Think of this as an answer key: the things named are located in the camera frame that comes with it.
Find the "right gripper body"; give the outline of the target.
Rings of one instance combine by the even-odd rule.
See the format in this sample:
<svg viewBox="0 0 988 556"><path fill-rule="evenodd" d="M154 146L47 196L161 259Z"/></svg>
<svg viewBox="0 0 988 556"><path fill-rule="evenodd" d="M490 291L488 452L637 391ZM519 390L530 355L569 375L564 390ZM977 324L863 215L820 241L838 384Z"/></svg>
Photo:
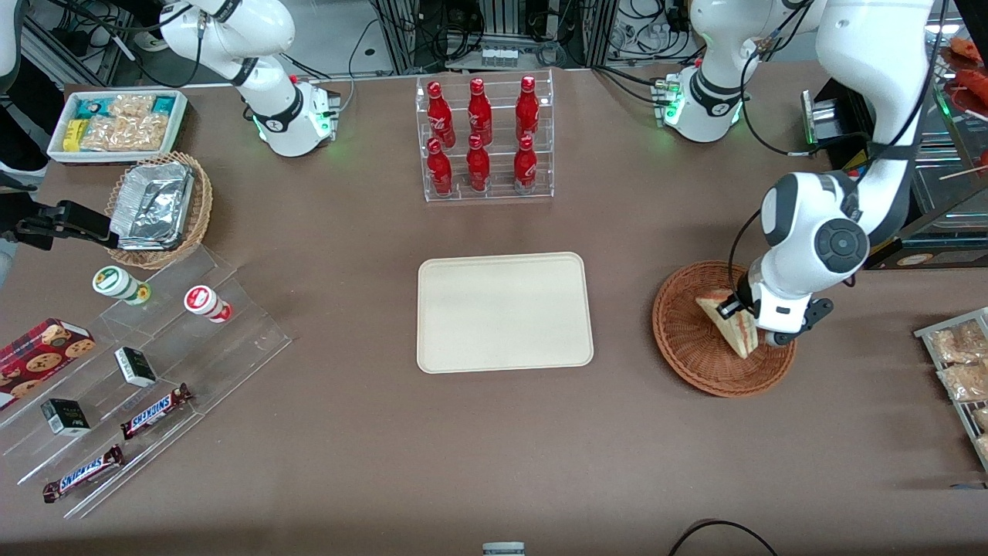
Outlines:
<svg viewBox="0 0 988 556"><path fill-rule="evenodd" d="M1 239L17 240L15 232L18 226L39 214L39 205L32 192L36 192L35 186L25 185L1 173Z"/></svg>

